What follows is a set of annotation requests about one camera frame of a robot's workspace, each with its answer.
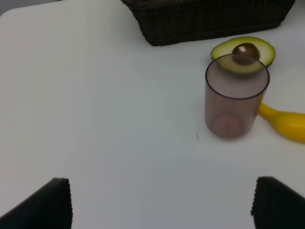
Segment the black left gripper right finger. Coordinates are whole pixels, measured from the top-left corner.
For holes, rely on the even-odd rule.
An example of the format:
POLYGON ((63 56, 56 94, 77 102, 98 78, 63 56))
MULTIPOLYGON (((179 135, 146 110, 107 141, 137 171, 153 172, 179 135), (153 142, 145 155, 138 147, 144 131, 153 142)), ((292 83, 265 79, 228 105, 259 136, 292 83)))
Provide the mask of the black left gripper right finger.
POLYGON ((259 177, 251 216, 256 229, 303 229, 305 197, 274 177, 259 177))

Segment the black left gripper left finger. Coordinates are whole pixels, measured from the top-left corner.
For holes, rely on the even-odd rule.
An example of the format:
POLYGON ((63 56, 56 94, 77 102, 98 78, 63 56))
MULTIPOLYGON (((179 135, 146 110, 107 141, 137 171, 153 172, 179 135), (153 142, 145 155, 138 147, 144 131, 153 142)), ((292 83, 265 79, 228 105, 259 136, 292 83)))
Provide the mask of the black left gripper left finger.
POLYGON ((0 217, 2 229, 70 229, 73 210, 70 182, 53 178, 0 217))

